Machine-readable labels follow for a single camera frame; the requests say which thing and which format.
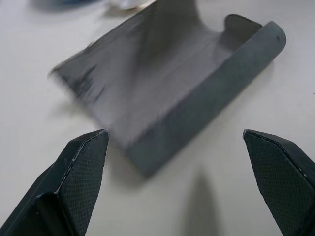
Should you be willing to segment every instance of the white surface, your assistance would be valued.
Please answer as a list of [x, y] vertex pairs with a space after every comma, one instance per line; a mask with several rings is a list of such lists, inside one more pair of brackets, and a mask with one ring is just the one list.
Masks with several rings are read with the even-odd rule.
[[[0, 225], [70, 139], [99, 128], [48, 72], [127, 18], [106, 12], [101, 2], [67, 10], [44, 2], [0, 2]], [[315, 159], [315, 1], [203, 0], [200, 6], [216, 30], [229, 13], [274, 20], [287, 45], [148, 182], [110, 145], [88, 236], [281, 235], [242, 133], [276, 134]]]

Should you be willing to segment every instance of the gray curved plastic part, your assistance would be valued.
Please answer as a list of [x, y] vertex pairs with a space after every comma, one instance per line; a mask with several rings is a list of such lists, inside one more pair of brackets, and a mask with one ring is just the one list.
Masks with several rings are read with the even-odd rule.
[[158, 0], [53, 72], [150, 176], [284, 48], [274, 22], [214, 32], [193, 0]]

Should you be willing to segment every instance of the white table surface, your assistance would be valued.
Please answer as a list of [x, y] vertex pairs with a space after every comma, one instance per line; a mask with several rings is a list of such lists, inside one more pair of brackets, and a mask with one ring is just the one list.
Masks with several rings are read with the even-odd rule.
[[[280, 236], [259, 193], [242, 133], [297, 143], [315, 160], [315, 1], [202, 0], [204, 22], [227, 14], [287, 35], [284, 51], [149, 181], [112, 145], [87, 236]], [[0, 225], [66, 143], [99, 129], [48, 72], [123, 22], [103, 2], [0, 2]]]

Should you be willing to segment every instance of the bent plastic sheet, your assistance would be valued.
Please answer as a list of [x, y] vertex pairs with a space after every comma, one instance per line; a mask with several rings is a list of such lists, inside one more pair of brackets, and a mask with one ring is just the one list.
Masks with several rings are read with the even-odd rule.
[[274, 22], [229, 15], [215, 32], [193, 0], [158, 0], [53, 71], [150, 176], [285, 43]]

